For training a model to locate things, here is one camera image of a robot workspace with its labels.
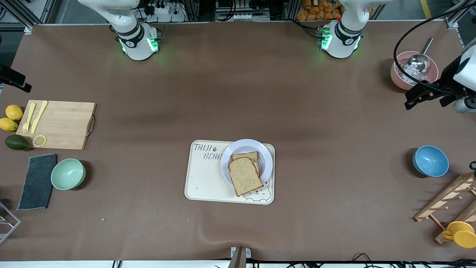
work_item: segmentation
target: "yellow cup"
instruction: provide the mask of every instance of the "yellow cup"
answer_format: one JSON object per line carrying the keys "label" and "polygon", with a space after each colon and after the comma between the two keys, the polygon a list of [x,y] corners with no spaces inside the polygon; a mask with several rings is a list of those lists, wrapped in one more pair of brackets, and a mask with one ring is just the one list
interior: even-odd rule
{"label": "yellow cup", "polygon": [[449,232],[451,232],[453,235],[457,231],[469,231],[471,233],[475,233],[474,228],[469,224],[464,221],[454,221],[448,225],[448,228],[446,228]]}
{"label": "yellow cup", "polygon": [[454,235],[459,231],[467,231],[474,234],[474,228],[464,221],[454,221],[448,225],[446,231],[443,232],[443,237],[448,240],[454,240]]}
{"label": "yellow cup", "polygon": [[464,248],[476,247],[476,235],[474,234],[474,232],[470,232],[466,230],[457,231],[453,235],[453,239],[455,243],[460,247],[464,247]]}

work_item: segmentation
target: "wooden rack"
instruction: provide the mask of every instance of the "wooden rack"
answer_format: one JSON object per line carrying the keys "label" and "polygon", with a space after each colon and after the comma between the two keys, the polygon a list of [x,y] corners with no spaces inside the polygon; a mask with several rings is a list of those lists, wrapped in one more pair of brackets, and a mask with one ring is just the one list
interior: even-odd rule
{"label": "wooden rack", "polygon": [[[446,227],[444,227],[436,218],[433,216],[433,212],[437,210],[444,210],[449,209],[449,207],[445,206],[447,202],[460,200],[462,199],[461,196],[458,196],[462,192],[470,192],[474,196],[476,196],[476,188],[471,187],[472,184],[476,183],[475,173],[469,172],[465,174],[461,174],[454,180],[448,187],[446,187],[439,195],[437,195],[431,202],[423,208],[418,214],[415,216],[416,221],[422,221],[424,219],[432,219],[438,226],[440,226],[443,231],[446,231]],[[468,223],[472,223],[476,221],[476,201],[474,201],[469,207],[467,207],[458,217],[456,217],[455,221],[464,221]],[[443,237],[443,231],[435,238],[436,242],[439,244],[443,244],[448,242]]]}

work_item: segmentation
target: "pink bowl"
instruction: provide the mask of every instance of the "pink bowl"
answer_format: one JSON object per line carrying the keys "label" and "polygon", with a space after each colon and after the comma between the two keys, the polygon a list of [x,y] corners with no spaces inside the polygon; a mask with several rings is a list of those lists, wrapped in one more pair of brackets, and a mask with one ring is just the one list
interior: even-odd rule
{"label": "pink bowl", "polygon": [[[397,60],[398,60],[398,62],[407,61],[408,58],[410,58],[411,56],[413,56],[415,54],[419,54],[419,53],[420,52],[416,52],[416,51],[402,52],[397,56]],[[430,58],[430,57],[428,57],[428,58],[430,59],[430,68],[428,68],[428,71],[424,74],[424,76],[427,77],[427,80],[430,83],[433,83],[434,81],[436,81],[438,79],[439,71],[438,71],[438,66],[433,61],[433,59]],[[405,80],[403,80],[403,78],[400,77],[400,75],[398,75],[397,70],[398,70],[397,65],[394,62],[392,64],[392,68],[390,69],[390,77],[392,78],[393,83],[401,89],[410,90],[413,87],[413,85],[410,84],[410,83],[405,82]]]}

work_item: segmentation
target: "brown table cover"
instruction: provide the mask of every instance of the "brown table cover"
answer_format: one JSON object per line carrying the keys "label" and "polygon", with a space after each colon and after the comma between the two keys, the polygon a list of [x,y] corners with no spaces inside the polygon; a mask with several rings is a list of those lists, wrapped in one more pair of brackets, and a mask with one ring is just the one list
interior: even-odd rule
{"label": "brown table cover", "polygon": [[[292,23],[169,25],[160,54],[142,62],[122,54],[107,26],[35,26],[13,64],[32,92],[6,86],[0,108],[95,102],[97,123],[84,151],[1,143],[0,196],[13,208],[29,156],[77,158],[88,175],[78,190],[53,190],[47,209],[15,211],[23,223],[0,260],[212,259],[232,246],[262,260],[474,258],[476,248],[438,245],[439,227],[412,219],[476,160],[473,116],[438,101],[406,111],[390,80],[394,45],[413,25],[372,21],[341,60]],[[462,50],[456,31],[435,21],[400,51],[418,51],[428,37],[440,70]],[[276,148],[274,202],[186,199],[190,144],[241,138]],[[427,144],[450,159],[442,178],[411,167]],[[453,220],[474,201],[462,196],[435,216]]]}

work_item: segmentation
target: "knife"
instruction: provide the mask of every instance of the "knife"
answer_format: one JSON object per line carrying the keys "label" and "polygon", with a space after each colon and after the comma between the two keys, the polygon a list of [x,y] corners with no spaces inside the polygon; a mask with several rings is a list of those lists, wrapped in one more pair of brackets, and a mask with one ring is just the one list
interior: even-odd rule
{"label": "knife", "polygon": [[38,113],[38,117],[33,120],[33,125],[31,126],[32,134],[35,134],[36,127],[38,126],[38,122],[40,121],[41,115],[43,115],[43,112],[46,109],[46,105],[48,105],[48,101],[43,101],[43,103],[41,104],[40,113]]}

